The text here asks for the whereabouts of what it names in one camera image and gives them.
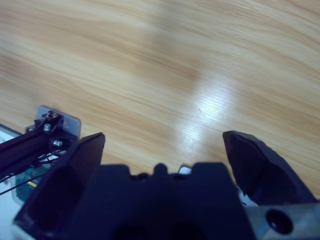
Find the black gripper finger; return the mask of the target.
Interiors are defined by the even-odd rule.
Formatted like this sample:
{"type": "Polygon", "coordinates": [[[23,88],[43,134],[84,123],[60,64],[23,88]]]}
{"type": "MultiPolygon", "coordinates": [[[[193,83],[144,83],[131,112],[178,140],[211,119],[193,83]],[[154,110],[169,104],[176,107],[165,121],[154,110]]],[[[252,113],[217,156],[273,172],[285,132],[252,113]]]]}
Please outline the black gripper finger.
{"type": "Polygon", "coordinates": [[[235,130],[222,137],[237,186],[257,205],[317,203],[286,160],[263,141],[235,130]]]}
{"type": "Polygon", "coordinates": [[[87,183],[101,165],[106,137],[74,142],[42,177],[13,220],[18,236],[63,236],[87,183]]]}

